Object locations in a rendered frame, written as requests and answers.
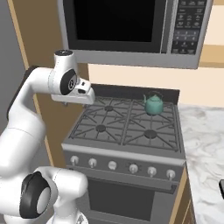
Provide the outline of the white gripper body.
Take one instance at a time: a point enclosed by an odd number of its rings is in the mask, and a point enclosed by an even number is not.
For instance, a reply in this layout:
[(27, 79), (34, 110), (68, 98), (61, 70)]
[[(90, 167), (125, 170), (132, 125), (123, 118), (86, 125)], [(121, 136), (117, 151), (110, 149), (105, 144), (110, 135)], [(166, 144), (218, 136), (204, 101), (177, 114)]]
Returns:
[(90, 88), (85, 94), (80, 94), (78, 89), (74, 89), (68, 95), (52, 94), (52, 99), (56, 102), (93, 104), (95, 102), (95, 91)]

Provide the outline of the grey gas stove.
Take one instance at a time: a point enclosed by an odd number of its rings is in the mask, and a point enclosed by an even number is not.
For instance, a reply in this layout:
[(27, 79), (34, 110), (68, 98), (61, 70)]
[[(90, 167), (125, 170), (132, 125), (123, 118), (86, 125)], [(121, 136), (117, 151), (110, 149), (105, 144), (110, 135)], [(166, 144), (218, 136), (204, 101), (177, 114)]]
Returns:
[[(159, 115), (148, 115), (144, 109), (147, 87), (125, 87), (95, 84), (95, 102), (86, 106), (62, 143), (66, 166), (73, 166), (71, 156), (77, 156), (76, 166), (98, 171), (135, 175), (178, 184), (186, 166), (181, 134), (178, 100), (179, 91), (162, 89), (164, 109)], [(97, 160), (91, 168), (90, 158)], [(117, 163), (109, 169), (109, 162)], [(130, 165), (138, 166), (132, 174)], [(149, 167), (157, 174), (150, 177)], [(176, 176), (169, 180), (168, 170)]]

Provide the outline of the tall brown wooden cabinet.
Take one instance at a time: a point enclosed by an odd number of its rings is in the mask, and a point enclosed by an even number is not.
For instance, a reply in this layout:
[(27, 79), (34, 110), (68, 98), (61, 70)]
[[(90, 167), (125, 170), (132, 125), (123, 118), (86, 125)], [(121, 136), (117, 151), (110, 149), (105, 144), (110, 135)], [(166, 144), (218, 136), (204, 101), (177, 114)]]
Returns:
[[(52, 67), (62, 38), (57, 0), (7, 0), (25, 67)], [(63, 105), (48, 94), (33, 96), (46, 124), (45, 147), (50, 165), (66, 166), (61, 142), (82, 111), (79, 104)]]

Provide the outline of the teal kettle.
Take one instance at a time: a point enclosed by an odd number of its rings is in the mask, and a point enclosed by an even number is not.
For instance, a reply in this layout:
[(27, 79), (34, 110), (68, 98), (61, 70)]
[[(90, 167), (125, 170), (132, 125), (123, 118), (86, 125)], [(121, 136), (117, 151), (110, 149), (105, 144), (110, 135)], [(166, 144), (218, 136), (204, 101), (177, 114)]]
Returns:
[(145, 112), (148, 115), (155, 116), (163, 112), (164, 102), (163, 96), (158, 91), (150, 91), (143, 96), (143, 104)]

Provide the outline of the black glass microwave door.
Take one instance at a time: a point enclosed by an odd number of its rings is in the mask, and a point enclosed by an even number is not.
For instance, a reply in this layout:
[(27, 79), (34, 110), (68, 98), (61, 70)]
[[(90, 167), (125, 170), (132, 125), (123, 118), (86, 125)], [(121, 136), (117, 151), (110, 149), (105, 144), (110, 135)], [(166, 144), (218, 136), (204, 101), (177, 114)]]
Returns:
[(159, 53), (166, 0), (63, 0), (73, 50)]

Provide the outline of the grey oven door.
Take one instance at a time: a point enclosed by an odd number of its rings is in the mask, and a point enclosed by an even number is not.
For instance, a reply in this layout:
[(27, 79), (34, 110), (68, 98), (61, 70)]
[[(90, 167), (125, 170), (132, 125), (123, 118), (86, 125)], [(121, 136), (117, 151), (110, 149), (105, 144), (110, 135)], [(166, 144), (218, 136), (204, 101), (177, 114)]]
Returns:
[(178, 185), (169, 181), (136, 183), (88, 177), (77, 200), (89, 224), (169, 224)]

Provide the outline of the stainless steel microwave oven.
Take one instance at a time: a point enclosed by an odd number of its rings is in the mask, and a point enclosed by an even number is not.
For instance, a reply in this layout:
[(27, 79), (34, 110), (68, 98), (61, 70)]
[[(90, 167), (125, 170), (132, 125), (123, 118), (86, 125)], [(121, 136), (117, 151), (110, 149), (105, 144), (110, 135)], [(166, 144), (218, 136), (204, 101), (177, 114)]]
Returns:
[(214, 0), (166, 0), (160, 52), (73, 50), (68, 45), (63, 0), (57, 0), (63, 47), (79, 63), (196, 69)]

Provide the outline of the wooden base cabinet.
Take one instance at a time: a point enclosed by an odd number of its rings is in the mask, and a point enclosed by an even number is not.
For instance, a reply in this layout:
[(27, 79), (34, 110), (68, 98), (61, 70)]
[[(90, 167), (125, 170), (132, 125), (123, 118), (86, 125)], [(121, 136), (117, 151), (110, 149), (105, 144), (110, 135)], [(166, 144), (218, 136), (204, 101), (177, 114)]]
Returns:
[(187, 167), (184, 167), (169, 224), (196, 224)]

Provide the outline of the light wooden wall cabinet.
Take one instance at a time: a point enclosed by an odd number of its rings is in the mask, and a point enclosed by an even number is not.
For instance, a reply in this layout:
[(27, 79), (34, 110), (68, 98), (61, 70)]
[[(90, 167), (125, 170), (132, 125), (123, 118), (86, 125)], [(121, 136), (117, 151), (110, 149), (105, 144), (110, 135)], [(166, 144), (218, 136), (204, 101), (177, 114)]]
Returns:
[(224, 68), (224, 0), (213, 0), (199, 65)]

